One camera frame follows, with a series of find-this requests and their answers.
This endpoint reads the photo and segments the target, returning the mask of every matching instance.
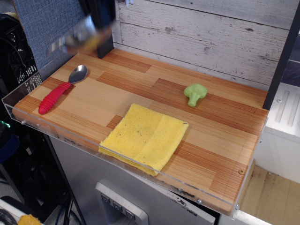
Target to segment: white wooden wall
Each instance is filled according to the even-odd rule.
[[[299,0],[116,0],[116,48],[268,90]]]

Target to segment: white appliance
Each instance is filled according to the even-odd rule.
[[[300,88],[280,83],[254,158],[256,165],[300,183]]]
[[[117,161],[50,139],[87,225],[214,224],[209,213]]]

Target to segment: wooden tabletop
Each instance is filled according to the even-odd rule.
[[[73,69],[81,64],[87,66],[88,77],[72,85],[48,113],[38,114],[41,100],[68,81]],[[183,94],[193,83],[208,89],[196,107],[188,106]],[[15,107],[28,113],[25,119],[38,123],[41,130],[51,130],[94,151],[132,103],[188,122],[179,147],[163,174],[154,180],[190,199],[200,198],[204,205],[228,215],[232,212],[228,204],[237,202],[243,172],[250,165],[267,118],[268,111],[262,109],[266,94],[113,49],[102,60],[95,51],[77,54]],[[24,119],[24,114],[14,113]]]

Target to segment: wooden floor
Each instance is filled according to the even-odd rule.
[[[300,184],[255,166],[241,210],[272,225],[300,225]]]

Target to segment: metal vent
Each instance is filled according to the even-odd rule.
[[[300,137],[300,87],[281,83],[268,115],[267,128]]]

